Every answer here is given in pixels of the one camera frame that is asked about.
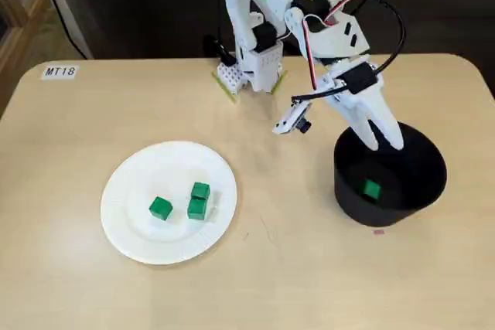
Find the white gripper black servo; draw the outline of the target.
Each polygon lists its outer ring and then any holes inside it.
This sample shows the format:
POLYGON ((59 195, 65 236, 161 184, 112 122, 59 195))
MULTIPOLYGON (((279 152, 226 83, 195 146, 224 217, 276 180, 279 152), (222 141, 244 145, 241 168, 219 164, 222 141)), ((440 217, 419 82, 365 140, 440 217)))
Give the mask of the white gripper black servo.
POLYGON ((344 59, 328 65, 327 72, 317 80, 317 91, 345 90, 327 97, 327 102, 348 122, 358 138, 372 151, 377 150, 377 139, 368 119, 380 130, 388 143, 396 150, 404 147, 400 126, 381 94, 375 72, 376 66, 369 62, 369 55, 344 59), (364 114, 357 106, 357 94, 363 91, 364 114))

